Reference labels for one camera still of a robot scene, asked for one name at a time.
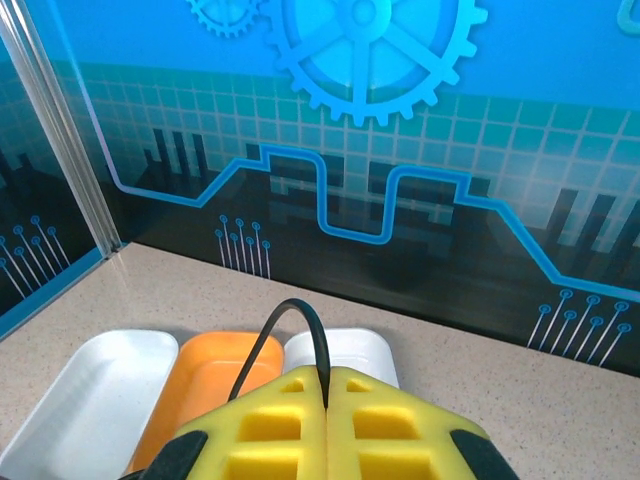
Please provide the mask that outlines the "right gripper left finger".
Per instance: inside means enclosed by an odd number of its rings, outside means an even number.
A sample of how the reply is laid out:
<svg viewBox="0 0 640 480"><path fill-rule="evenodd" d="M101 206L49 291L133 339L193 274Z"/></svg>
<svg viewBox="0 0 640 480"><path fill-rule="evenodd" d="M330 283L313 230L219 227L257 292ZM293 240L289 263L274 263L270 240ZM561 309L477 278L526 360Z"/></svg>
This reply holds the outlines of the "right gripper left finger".
<svg viewBox="0 0 640 480"><path fill-rule="evenodd" d="M183 425L127 479L324 479L317 369L298 367Z"/></svg>

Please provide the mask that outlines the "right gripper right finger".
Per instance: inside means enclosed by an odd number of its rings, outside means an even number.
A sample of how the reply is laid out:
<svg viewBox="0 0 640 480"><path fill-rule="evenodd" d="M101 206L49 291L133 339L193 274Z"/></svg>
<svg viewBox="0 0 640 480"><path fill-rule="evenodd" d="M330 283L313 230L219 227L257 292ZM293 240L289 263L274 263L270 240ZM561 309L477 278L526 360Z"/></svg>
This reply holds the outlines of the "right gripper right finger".
<svg viewBox="0 0 640 480"><path fill-rule="evenodd" d="M329 479L516 479L475 422L347 367L331 373Z"/></svg>

